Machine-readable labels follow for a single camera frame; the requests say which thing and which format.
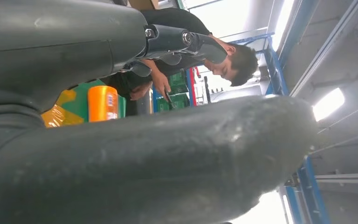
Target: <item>man's hand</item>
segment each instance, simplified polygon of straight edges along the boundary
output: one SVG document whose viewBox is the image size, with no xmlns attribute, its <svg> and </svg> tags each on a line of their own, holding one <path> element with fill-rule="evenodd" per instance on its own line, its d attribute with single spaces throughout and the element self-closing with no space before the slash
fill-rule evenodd
<svg viewBox="0 0 358 224">
<path fill-rule="evenodd" d="M 131 100 L 139 100 L 145 96 L 145 94 L 149 91 L 151 84 L 152 82 L 148 82 L 133 89 L 130 93 Z"/>
<path fill-rule="evenodd" d="M 157 92 L 159 92 L 165 100 L 168 100 L 168 97 L 165 95 L 165 90 L 167 90 L 167 92 L 171 92 L 171 87 L 169 86 L 167 77 L 161 72 L 154 73 L 151 77 Z"/>
</svg>

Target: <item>green plastic crate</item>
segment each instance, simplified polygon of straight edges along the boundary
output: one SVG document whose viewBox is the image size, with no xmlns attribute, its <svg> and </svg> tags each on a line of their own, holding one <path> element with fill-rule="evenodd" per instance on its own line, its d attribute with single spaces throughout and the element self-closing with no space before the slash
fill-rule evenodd
<svg viewBox="0 0 358 224">
<path fill-rule="evenodd" d="M 174 109 L 181 109 L 190 106 L 189 98 L 186 94 L 178 94 L 171 96 L 171 100 L 173 103 Z M 168 102 L 164 98 L 157 99 L 157 110 L 158 112 L 169 111 Z"/>
<path fill-rule="evenodd" d="M 127 100 L 124 97 L 118 96 L 118 117 L 125 118 L 125 106 L 127 104 Z"/>
<path fill-rule="evenodd" d="M 176 73 L 175 75 L 169 76 L 169 85 L 186 85 L 186 76 L 183 72 Z"/>
<path fill-rule="evenodd" d="M 189 89 L 186 84 L 186 76 L 183 74 L 183 72 L 170 76 L 169 86 L 171 87 L 171 92 L 169 93 L 169 95 L 189 92 Z"/>
<path fill-rule="evenodd" d="M 176 95 L 176 94 L 189 92 L 187 85 L 170 85 L 170 87 L 171 87 L 171 92 L 169 93 L 169 95 Z"/>
</svg>

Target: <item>man's ear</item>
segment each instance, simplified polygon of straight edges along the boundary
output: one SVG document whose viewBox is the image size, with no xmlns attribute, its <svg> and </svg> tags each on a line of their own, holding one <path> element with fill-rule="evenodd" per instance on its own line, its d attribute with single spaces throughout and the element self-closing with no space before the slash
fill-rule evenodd
<svg viewBox="0 0 358 224">
<path fill-rule="evenodd" d="M 234 46 L 231 46 L 229 44 L 227 44 L 224 49 L 227 51 L 227 54 L 229 56 L 233 55 L 237 51 L 237 49 Z"/>
</svg>

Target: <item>man's arm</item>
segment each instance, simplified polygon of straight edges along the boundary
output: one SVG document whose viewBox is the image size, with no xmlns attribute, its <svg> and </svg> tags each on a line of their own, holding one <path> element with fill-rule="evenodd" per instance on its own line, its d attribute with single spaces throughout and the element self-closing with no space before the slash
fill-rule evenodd
<svg viewBox="0 0 358 224">
<path fill-rule="evenodd" d="M 167 77 L 157 68 L 156 63 L 153 60 L 142 60 L 151 69 L 151 78 L 156 90 L 165 98 L 165 91 L 171 92 Z"/>
</svg>

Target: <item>black t-shirt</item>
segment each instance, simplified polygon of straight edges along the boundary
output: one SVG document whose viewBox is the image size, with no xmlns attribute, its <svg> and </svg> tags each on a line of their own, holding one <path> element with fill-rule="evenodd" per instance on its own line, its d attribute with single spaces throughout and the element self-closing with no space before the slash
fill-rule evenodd
<svg viewBox="0 0 358 224">
<path fill-rule="evenodd" d="M 190 32 L 204 35 L 210 34 L 209 30 L 197 16 L 183 9 L 167 8 L 160 10 L 145 10 L 141 11 L 141 13 L 146 18 L 148 24 L 183 28 Z M 174 66 L 168 65 L 160 60 L 156 61 L 158 69 L 166 76 L 178 73 L 181 69 L 191 68 L 199 63 L 200 61 L 187 56 L 182 56 L 180 63 Z"/>
</svg>

